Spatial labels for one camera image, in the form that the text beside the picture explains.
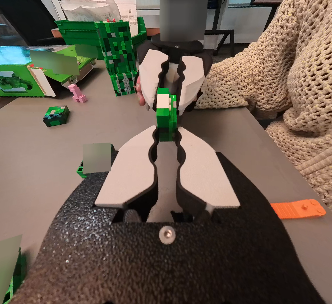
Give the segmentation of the white paper bags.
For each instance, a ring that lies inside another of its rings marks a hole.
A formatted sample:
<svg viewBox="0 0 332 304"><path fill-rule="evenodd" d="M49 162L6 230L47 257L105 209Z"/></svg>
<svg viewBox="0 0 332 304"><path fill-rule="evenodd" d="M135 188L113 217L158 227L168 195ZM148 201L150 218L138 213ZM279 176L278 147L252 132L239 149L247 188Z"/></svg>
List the white paper bags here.
<svg viewBox="0 0 332 304"><path fill-rule="evenodd" d="M115 0L61 0L61 8L69 21L121 20Z"/></svg>

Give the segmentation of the green brick build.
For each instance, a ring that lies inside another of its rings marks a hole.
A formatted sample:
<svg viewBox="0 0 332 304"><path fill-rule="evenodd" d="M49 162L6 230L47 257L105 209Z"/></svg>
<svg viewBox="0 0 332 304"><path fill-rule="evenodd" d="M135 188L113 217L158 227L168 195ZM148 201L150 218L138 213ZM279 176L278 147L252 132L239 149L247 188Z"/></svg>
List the green brick build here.
<svg viewBox="0 0 332 304"><path fill-rule="evenodd" d="M27 275L27 257L21 253L21 247L19 248L18 258L14 268L14 272L9 284L9 288L4 296L3 304L8 304L12 299L15 292L25 282Z"/></svg>

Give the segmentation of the white paper pouch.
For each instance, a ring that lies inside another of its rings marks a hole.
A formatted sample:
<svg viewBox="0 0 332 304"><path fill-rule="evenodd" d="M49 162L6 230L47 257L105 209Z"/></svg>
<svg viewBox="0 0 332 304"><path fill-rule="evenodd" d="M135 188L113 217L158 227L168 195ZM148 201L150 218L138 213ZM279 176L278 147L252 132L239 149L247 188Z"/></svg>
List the white paper pouch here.
<svg viewBox="0 0 332 304"><path fill-rule="evenodd" d="M136 36L138 31L138 20L136 11L136 0L114 0L120 11L121 20L128 21L131 37Z"/></svg>

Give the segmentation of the person's right forearm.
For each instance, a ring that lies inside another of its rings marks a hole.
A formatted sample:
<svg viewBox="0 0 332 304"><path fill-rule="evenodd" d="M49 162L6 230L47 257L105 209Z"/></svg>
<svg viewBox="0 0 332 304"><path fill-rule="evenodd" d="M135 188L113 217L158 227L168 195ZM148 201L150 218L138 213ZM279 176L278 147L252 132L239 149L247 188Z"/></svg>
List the person's right forearm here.
<svg viewBox="0 0 332 304"><path fill-rule="evenodd" d="M235 57L213 64L195 109L246 107L267 118L291 106L287 76L293 47L253 42Z"/></svg>

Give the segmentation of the pink brick pig figure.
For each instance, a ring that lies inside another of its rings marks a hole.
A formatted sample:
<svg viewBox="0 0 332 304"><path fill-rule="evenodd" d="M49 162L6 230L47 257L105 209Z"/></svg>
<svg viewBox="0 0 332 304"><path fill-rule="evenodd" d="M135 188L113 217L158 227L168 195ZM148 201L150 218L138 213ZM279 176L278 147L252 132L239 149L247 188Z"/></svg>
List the pink brick pig figure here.
<svg viewBox="0 0 332 304"><path fill-rule="evenodd" d="M81 92L80 88L76 84L71 84L68 89L73 93L73 100L75 102L85 103L87 101L86 96Z"/></svg>

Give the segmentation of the black office chair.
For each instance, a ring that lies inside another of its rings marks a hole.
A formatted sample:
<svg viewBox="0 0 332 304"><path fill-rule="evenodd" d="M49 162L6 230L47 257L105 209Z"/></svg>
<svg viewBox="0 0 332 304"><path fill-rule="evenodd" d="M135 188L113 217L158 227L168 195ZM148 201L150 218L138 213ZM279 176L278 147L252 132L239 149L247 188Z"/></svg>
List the black office chair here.
<svg viewBox="0 0 332 304"><path fill-rule="evenodd" d="M56 44L57 25L41 0L0 0L0 9L27 45Z"/></svg>

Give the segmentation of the small green brick assembly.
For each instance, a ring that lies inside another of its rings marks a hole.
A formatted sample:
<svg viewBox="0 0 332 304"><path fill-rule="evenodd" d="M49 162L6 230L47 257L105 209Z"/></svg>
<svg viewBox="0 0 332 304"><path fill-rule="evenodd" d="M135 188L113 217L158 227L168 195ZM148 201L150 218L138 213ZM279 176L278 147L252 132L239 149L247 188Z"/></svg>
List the small green brick assembly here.
<svg viewBox="0 0 332 304"><path fill-rule="evenodd" d="M177 99L168 88L157 89L156 119L160 142L172 142L177 128Z"/></svg>

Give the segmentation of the green building set box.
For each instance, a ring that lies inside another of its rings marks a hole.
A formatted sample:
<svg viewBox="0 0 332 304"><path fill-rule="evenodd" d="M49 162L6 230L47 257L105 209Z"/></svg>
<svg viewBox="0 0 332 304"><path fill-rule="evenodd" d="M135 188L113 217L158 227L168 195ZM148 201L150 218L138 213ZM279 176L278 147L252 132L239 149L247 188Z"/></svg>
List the green building set box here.
<svg viewBox="0 0 332 304"><path fill-rule="evenodd" d="M96 65L77 55L75 45L1 46L0 92L3 97L56 97L77 84Z"/></svg>

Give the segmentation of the person's right hand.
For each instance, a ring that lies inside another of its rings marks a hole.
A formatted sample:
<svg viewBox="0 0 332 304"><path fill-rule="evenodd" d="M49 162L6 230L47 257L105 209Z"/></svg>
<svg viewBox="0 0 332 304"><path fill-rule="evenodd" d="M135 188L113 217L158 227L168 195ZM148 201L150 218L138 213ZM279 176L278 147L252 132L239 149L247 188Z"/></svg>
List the person's right hand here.
<svg viewBox="0 0 332 304"><path fill-rule="evenodd" d="M144 98L143 93L142 93L141 82L140 82L140 76L139 75L137 75L136 80L135 80L135 91L136 91L137 96L138 96L139 105L144 106L146 104L146 101L145 101L145 98Z"/></svg>

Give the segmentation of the tall green blocky brick figure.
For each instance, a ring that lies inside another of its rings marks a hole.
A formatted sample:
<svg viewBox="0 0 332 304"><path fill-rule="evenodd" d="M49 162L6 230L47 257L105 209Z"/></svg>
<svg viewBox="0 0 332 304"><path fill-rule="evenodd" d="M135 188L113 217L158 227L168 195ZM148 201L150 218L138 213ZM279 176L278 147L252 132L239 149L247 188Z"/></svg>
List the tall green blocky brick figure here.
<svg viewBox="0 0 332 304"><path fill-rule="evenodd" d="M97 21L94 26L115 95L136 93L137 68L129 22Z"/></svg>

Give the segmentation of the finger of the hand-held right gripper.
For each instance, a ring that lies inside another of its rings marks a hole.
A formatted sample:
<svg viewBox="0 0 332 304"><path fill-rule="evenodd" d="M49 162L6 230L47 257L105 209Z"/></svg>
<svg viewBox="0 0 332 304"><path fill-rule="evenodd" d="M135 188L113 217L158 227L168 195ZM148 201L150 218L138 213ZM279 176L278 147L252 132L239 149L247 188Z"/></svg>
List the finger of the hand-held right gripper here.
<svg viewBox="0 0 332 304"><path fill-rule="evenodd" d="M205 72L203 60L196 56L182 56L177 68L177 111L182 115L185 109L196 99L203 82Z"/></svg>
<svg viewBox="0 0 332 304"><path fill-rule="evenodd" d="M147 109L156 111L157 89L163 84L169 68L169 56L159 50L149 49L139 65L141 89Z"/></svg>

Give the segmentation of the green plastic bin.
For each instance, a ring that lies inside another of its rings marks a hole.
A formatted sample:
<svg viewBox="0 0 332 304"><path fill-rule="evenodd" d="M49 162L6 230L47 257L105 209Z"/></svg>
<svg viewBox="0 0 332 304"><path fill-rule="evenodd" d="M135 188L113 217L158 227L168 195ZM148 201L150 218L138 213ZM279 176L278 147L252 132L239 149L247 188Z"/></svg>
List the green plastic bin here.
<svg viewBox="0 0 332 304"><path fill-rule="evenodd" d="M139 33L132 37L132 44L134 47L147 40L147 32L143 17L138 16L137 21ZM55 21L55 23L67 45L87 44L100 47L94 22L58 20Z"/></svg>

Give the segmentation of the orange brick separator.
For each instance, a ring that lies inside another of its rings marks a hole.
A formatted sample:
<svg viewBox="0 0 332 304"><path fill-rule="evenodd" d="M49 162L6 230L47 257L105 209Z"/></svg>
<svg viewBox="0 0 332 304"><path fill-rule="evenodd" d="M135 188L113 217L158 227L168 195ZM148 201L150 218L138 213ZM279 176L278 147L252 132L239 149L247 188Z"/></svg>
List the orange brick separator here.
<svg viewBox="0 0 332 304"><path fill-rule="evenodd" d="M281 220L304 219L326 215L326 210L315 199L271 203L271 207Z"/></svg>

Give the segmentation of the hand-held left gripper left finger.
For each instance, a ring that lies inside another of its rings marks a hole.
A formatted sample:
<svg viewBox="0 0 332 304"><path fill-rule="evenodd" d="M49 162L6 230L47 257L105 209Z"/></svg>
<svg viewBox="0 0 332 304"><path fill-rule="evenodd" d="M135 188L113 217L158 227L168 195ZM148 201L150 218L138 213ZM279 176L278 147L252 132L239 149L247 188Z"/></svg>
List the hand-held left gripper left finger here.
<svg viewBox="0 0 332 304"><path fill-rule="evenodd" d="M98 207L124 208L157 185L158 128L152 125L118 151L95 200Z"/></svg>

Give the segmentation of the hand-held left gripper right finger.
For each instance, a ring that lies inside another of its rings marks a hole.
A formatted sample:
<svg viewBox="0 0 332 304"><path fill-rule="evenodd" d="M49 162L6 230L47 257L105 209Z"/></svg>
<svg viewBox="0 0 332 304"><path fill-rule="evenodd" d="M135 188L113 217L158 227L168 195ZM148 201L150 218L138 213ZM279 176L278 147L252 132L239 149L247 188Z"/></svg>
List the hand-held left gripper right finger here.
<svg viewBox="0 0 332 304"><path fill-rule="evenodd" d="M176 200L185 212L239 208L240 202L215 150L184 127L177 131Z"/></svg>

